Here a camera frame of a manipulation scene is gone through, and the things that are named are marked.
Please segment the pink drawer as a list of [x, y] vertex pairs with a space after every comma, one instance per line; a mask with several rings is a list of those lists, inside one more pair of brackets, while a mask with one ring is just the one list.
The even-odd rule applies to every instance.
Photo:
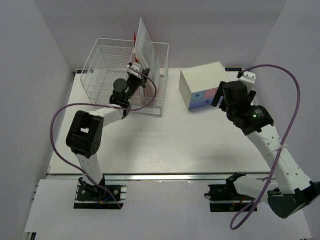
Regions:
[[215, 96], [216, 92], [217, 92], [217, 87], [215, 88], [211, 88], [211, 89], [207, 89], [204, 91], [204, 96], [203, 98], [206, 99], [206, 98], [212, 98]]

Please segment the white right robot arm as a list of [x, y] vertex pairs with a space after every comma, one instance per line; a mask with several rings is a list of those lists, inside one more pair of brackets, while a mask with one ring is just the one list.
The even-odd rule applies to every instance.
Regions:
[[255, 94], [239, 80], [221, 81], [211, 104], [224, 111], [260, 152], [277, 183], [267, 186], [260, 200], [285, 219], [317, 199], [320, 184], [312, 181], [293, 159], [267, 109], [252, 104]]

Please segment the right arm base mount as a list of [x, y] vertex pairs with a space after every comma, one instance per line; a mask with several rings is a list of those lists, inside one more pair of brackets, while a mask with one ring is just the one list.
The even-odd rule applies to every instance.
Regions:
[[251, 195], [240, 193], [240, 187], [235, 186], [235, 182], [243, 184], [258, 183], [260, 180], [250, 177], [244, 172], [236, 172], [229, 176], [223, 184], [209, 184], [208, 192], [204, 193], [204, 198], [209, 200], [210, 212], [228, 213], [239, 212], [254, 198]]

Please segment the clear plastic bag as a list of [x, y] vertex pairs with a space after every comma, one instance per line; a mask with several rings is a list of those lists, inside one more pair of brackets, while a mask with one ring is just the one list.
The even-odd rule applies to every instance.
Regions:
[[150, 69], [148, 76], [155, 83], [156, 88], [158, 88], [160, 82], [160, 61], [141, 17], [136, 34], [136, 54], [143, 68]]

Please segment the periwinkle blue drawer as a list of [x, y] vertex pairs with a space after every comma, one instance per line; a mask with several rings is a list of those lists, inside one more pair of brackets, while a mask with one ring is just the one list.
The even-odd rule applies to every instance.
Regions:
[[210, 106], [213, 102], [214, 97], [208, 97], [208, 98], [203, 98], [203, 99], [198, 99], [195, 101], [191, 101], [189, 103], [189, 107], [188, 110], [193, 110], [193, 109], [197, 109], [197, 108], [202, 108], [205, 106]]

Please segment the white mini drawer cabinet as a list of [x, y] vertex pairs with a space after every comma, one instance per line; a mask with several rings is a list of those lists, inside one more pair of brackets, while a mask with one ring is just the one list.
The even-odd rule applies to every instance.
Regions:
[[178, 90], [186, 108], [189, 107], [192, 93], [218, 88], [221, 81], [228, 82], [229, 79], [219, 61], [182, 69]]

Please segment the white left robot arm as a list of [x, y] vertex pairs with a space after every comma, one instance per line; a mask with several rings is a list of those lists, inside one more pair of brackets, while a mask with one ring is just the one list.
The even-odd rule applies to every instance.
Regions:
[[134, 62], [127, 65], [127, 78], [118, 78], [113, 82], [109, 104], [94, 111], [79, 110], [75, 113], [66, 136], [66, 145], [79, 161], [83, 179], [91, 184], [88, 193], [99, 200], [105, 196], [105, 178], [100, 169], [97, 152], [101, 146], [103, 128], [127, 117], [130, 111], [139, 111], [143, 107], [132, 108], [131, 98], [136, 91], [146, 87], [151, 70]]

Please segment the red folder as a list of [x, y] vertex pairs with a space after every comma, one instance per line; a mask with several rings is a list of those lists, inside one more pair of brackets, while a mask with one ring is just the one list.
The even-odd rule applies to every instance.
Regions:
[[137, 35], [136, 32], [133, 33], [133, 55], [134, 55], [134, 61], [136, 63], [139, 63], [139, 58], [137, 57], [136, 53], [136, 41], [137, 41]]

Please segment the white wire mesh organizer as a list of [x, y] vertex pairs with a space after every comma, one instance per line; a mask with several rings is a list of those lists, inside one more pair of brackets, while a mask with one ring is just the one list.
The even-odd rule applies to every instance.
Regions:
[[[147, 107], [138, 114], [161, 116], [168, 82], [169, 44], [154, 42], [160, 69], [155, 99], [153, 85], [148, 81], [146, 88], [139, 88], [130, 99], [132, 108]], [[127, 64], [135, 60], [134, 41], [112, 38], [97, 38], [84, 64], [80, 81], [92, 104], [107, 105], [116, 79], [127, 79]]]

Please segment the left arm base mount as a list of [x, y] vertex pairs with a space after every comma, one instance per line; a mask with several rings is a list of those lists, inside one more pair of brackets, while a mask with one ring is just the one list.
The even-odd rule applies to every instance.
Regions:
[[[126, 184], [107, 184], [105, 186], [114, 196], [120, 207], [126, 199]], [[88, 184], [83, 177], [78, 179], [74, 198], [74, 209], [87, 210], [120, 210], [113, 197], [106, 190], [95, 185]]]

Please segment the light blue drawer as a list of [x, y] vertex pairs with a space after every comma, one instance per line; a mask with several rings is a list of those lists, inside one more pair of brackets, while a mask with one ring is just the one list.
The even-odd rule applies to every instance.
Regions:
[[204, 95], [205, 95], [205, 90], [203, 91], [198, 91], [198, 92], [193, 92], [191, 94], [191, 98], [190, 98], [190, 101], [193, 102], [193, 101], [197, 101], [197, 100], [201, 100], [204, 98]]

